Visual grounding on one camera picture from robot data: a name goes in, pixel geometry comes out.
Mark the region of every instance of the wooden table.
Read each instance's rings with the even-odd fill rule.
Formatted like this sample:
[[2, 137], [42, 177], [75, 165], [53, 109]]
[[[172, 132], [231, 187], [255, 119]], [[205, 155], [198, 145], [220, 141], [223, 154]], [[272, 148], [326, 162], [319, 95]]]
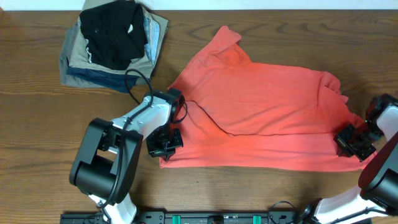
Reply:
[[[170, 20], [153, 86], [165, 90], [222, 25], [239, 32], [254, 62], [325, 70], [342, 82], [350, 109], [363, 115], [372, 96], [398, 96], [397, 11], [159, 11]], [[95, 211], [68, 175], [88, 123], [136, 104], [107, 89], [61, 86], [65, 30], [79, 12], [0, 15], [0, 223], [57, 223], [63, 212]], [[142, 97], [145, 86], [134, 89]], [[160, 169], [142, 148], [132, 201], [176, 210], [303, 207], [357, 183], [360, 171], [291, 172], [238, 167]], [[376, 223], [396, 223], [378, 218]]]

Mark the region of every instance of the white print on shirt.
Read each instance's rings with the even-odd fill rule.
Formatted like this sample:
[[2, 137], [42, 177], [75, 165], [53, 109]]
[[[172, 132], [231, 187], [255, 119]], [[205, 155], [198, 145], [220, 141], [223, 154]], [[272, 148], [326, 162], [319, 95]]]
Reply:
[[86, 47], [86, 51], [88, 53], [88, 63], [92, 63], [92, 61], [91, 61], [91, 53], [88, 51], [88, 47]]
[[127, 31], [127, 33], [129, 34], [132, 31], [132, 25], [130, 24], [129, 30]]

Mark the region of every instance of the coral t-shirt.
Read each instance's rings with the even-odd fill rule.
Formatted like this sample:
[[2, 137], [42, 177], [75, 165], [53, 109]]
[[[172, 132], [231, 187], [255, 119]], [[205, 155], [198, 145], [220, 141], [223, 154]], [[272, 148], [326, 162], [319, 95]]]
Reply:
[[340, 81], [328, 72], [254, 63], [240, 39], [223, 26], [171, 85], [188, 105], [179, 125], [184, 146], [160, 166], [363, 169], [374, 156], [339, 157], [333, 140], [363, 122], [345, 105]]

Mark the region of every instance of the cable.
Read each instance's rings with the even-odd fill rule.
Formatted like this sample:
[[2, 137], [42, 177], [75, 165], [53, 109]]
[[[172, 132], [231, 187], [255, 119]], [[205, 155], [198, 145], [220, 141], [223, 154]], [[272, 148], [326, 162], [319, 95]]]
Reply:
[[182, 117], [179, 120], [174, 121], [173, 124], [181, 123], [185, 119], [185, 117], [187, 116], [187, 114], [188, 114], [188, 105], [187, 105], [186, 102], [184, 102], [184, 105], [185, 105], [185, 115], [184, 115], [184, 117]]
[[125, 72], [125, 79], [124, 79], [124, 82], [125, 82], [125, 84], [126, 84], [126, 88], [127, 88], [127, 90], [129, 91], [129, 93], [130, 93], [130, 96], [132, 96], [132, 98], [134, 99], [134, 100], [136, 100], [136, 98], [131, 94], [131, 92], [130, 92], [130, 89], [129, 89], [129, 86], [128, 86], [128, 84], [127, 84], [127, 74], [129, 73], [129, 72], [137, 72], [144, 80], [145, 80], [145, 82], [148, 84], [148, 87], [149, 87], [149, 90], [150, 90], [150, 101], [149, 101], [149, 103], [147, 104], [147, 105], [145, 105], [145, 107], [143, 107], [143, 108], [141, 108], [139, 111], [137, 111], [136, 113], [134, 113], [133, 115], [131, 115], [130, 117], [128, 117], [127, 119], [126, 119], [126, 122], [124, 123], [124, 125], [123, 125], [123, 128], [122, 128], [122, 131], [121, 131], [121, 135], [120, 135], [120, 146], [119, 146], [119, 152], [118, 152], [118, 154], [119, 154], [119, 159], [118, 159], [118, 169], [117, 169], [117, 172], [116, 172], [116, 178], [115, 178], [115, 181], [114, 181], [114, 183], [113, 183], [113, 186], [112, 186], [112, 189], [111, 189], [111, 193], [110, 193], [110, 195], [109, 195], [109, 197], [108, 197], [108, 199], [104, 202], [104, 203], [99, 203], [98, 205], [97, 205], [97, 208], [98, 209], [104, 209], [109, 203], [110, 203], [110, 201], [112, 200], [112, 198], [113, 198], [113, 196], [114, 196], [114, 194], [115, 194], [115, 192], [116, 192], [116, 186], [119, 184], [119, 180], [120, 180], [120, 175], [121, 175], [121, 169], [122, 169], [122, 162], [123, 162], [123, 148], [124, 148], [124, 144], [126, 143], [126, 141], [125, 141], [125, 136], [124, 136], [124, 132], [125, 132], [125, 130], [127, 129], [127, 127], [129, 126], [129, 124], [131, 123], [131, 121], [137, 116], [137, 115], [139, 115], [140, 113], [142, 113], [144, 110], [146, 110], [146, 109], [148, 109], [151, 105], [152, 105], [152, 103], [154, 102], [154, 91], [153, 91], [153, 89], [152, 89], [152, 86], [150, 85], [150, 82], [149, 82], [149, 80], [147, 79], [147, 77], [145, 77], [140, 71], [138, 71], [138, 70], [136, 70], [136, 69], [129, 69], [129, 70], [127, 70], [126, 72]]
[[105, 211], [105, 209], [102, 209], [101, 211], [106, 216], [106, 222], [109, 223], [109, 224], [112, 224], [112, 221], [111, 221], [112, 219], [109, 216], [109, 214]]
[[377, 213], [380, 213], [380, 214], [388, 215], [388, 212], [385, 212], [385, 211], [382, 211], [382, 210], [378, 210], [378, 209], [374, 209], [374, 208], [365, 208], [364, 210], [362, 210], [360, 212], [357, 212], [357, 213], [354, 213], [352, 215], [347, 215], [346, 217], [338, 218], [335, 221], [331, 222], [330, 224], [336, 224], [336, 223], [339, 223], [339, 222], [343, 222], [343, 221], [358, 217], [360, 215], [368, 214], [369, 212], [377, 212]]
[[138, 71], [138, 70], [136, 70], [136, 69], [133, 69], [133, 68], [127, 70], [127, 71], [125, 72], [125, 74], [124, 74], [124, 85], [126, 86], [126, 90], [127, 90], [127, 92], [129, 93], [129, 95], [131, 96], [131, 98], [139, 105], [140, 102], [137, 100], [136, 97], [134, 97], [134, 95], [133, 95], [133, 94], [131, 93], [131, 91], [130, 91], [130, 89], [131, 89], [132, 87], [129, 87], [129, 84], [127, 83], [127, 74], [128, 74], [130, 71], [137, 72], [137, 73], [140, 74], [142, 77], [144, 77], [144, 75], [143, 75], [140, 71]]
[[[273, 206], [271, 206], [271, 208], [269, 208], [269, 212], [271, 212], [271, 209], [273, 209], [274, 207], [276, 207], [277, 205], [282, 204], [282, 203], [289, 204], [289, 205], [291, 205], [294, 209], [296, 209], [296, 208], [294, 207], [294, 205], [292, 205], [292, 204], [291, 204], [290, 202], [288, 202], [288, 201], [278, 201], [278, 202], [275, 203]], [[269, 217], [269, 219], [270, 219], [274, 224], [277, 224], [277, 223], [274, 221], [272, 215], [269, 214], [268, 217]], [[293, 223], [294, 223], [294, 218], [293, 218], [293, 221], [287, 222], [286, 224], [293, 224]]]

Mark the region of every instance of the stack of clothes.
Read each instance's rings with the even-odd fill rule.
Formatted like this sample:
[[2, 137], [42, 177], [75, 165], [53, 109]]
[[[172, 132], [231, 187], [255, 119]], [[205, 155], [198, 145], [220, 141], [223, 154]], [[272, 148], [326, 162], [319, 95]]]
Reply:
[[[86, 0], [78, 22], [67, 30], [60, 55], [62, 85], [127, 92], [126, 70], [150, 79], [168, 20], [134, 1]], [[129, 86], [144, 84], [128, 75]]]

